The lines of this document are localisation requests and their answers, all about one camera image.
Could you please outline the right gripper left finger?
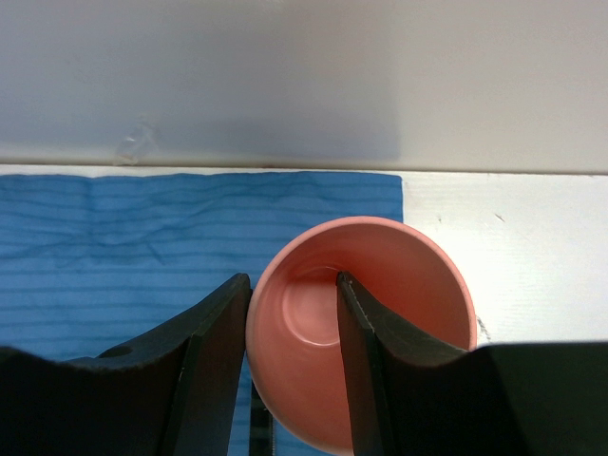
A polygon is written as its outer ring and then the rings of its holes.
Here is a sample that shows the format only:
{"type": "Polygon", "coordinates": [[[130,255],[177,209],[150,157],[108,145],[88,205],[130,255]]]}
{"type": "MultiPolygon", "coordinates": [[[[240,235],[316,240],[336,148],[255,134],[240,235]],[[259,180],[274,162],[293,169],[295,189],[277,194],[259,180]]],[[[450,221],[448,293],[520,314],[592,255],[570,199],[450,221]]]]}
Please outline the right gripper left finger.
{"type": "Polygon", "coordinates": [[[161,418],[160,455],[228,451],[244,356],[250,278],[236,274],[195,306],[96,357],[69,365],[100,381],[117,424],[161,418]]]}

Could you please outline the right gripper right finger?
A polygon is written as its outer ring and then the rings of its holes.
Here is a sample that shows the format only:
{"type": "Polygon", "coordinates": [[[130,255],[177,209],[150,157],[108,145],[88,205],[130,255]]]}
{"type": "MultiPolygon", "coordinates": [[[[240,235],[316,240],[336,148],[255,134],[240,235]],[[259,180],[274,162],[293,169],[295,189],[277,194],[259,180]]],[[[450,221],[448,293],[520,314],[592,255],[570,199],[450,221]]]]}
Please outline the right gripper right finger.
{"type": "Polygon", "coordinates": [[[467,353],[381,303],[356,277],[336,279],[337,318],[355,455],[396,455],[389,374],[395,365],[435,368],[467,353]]]}

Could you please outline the pink plastic cup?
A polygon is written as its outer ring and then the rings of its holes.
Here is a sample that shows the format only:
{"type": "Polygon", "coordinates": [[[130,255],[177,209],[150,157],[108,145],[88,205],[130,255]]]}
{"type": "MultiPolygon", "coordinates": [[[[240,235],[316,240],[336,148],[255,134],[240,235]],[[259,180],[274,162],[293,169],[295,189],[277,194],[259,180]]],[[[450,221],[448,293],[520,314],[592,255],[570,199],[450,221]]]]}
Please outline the pink plastic cup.
{"type": "Polygon", "coordinates": [[[254,385],[295,438],[334,455],[352,453],[338,328],[338,282],[361,299],[455,348],[477,345],[470,292],[452,259],[404,223],[346,217],[283,247],[260,276],[246,321],[254,385]]]}

